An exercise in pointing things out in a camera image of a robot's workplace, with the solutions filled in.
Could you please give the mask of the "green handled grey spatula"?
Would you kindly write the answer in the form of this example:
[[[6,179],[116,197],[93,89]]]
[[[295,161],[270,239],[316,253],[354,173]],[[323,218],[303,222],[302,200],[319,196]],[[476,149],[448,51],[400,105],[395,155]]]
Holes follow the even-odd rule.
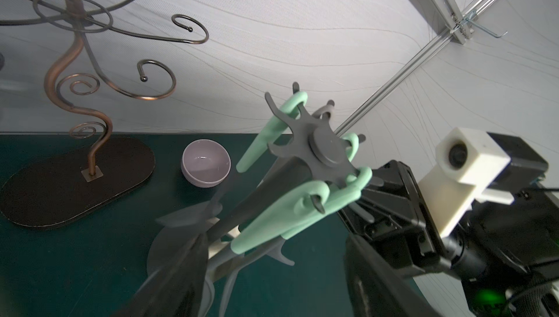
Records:
[[[278,236],[285,240],[294,237],[324,217],[358,200],[372,176],[371,168],[361,167],[358,176],[347,177],[348,186],[334,192],[320,180],[292,189],[260,213],[231,242],[231,251],[243,254]]]

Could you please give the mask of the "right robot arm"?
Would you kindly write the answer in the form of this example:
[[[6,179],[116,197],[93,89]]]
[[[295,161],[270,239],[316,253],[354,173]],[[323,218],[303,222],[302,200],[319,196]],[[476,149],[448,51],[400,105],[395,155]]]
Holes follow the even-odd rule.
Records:
[[[416,180],[390,161],[339,213],[404,279],[461,282],[476,316],[558,315],[558,198],[548,163],[523,139],[456,128]]]

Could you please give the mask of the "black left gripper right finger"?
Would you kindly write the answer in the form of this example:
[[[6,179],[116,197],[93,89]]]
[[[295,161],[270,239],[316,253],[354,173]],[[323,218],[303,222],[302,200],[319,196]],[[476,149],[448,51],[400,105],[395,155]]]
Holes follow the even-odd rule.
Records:
[[[358,235],[347,237],[344,271],[355,316],[440,315]]]

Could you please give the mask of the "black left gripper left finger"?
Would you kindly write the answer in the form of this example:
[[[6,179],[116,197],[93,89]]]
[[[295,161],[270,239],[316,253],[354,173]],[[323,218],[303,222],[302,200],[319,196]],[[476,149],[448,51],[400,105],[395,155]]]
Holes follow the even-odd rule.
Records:
[[[115,316],[198,316],[208,268],[208,237],[181,248]]]

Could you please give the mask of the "green handled grey turner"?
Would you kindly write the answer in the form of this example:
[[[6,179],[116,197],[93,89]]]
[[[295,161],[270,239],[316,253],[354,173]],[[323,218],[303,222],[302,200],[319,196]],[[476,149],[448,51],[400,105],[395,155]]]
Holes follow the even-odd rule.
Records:
[[[288,128],[288,123],[296,120],[301,115],[298,106],[307,103],[308,94],[304,91],[297,91],[280,107],[276,106],[269,92],[264,95],[264,98],[273,116],[258,133],[249,148],[245,151],[245,154],[237,163],[236,171],[240,174],[249,170],[267,150],[268,144],[275,142]]]

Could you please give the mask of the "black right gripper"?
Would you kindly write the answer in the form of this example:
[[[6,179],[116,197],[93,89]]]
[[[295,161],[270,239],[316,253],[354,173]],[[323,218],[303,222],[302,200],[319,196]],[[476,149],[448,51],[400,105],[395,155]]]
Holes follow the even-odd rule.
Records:
[[[346,229],[367,244],[403,278],[451,269],[451,259],[410,167],[391,160],[356,202],[338,211]]]

